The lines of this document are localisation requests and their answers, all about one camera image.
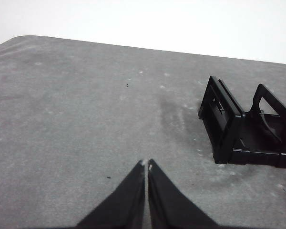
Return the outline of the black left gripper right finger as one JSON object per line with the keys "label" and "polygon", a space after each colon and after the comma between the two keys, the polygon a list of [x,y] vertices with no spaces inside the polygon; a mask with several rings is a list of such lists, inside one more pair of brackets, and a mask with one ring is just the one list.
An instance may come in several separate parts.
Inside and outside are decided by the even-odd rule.
{"label": "black left gripper right finger", "polygon": [[219,227],[173,184],[153,159],[148,162],[148,196],[154,229],[216,229]]}

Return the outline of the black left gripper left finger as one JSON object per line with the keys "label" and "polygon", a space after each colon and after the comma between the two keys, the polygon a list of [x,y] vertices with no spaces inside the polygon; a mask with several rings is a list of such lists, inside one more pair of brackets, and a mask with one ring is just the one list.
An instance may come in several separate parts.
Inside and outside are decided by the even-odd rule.
{"label": "black left gripper left finger", "polygon": [[145,205],[145,165],[140,160],[77,229],[141,229]]}

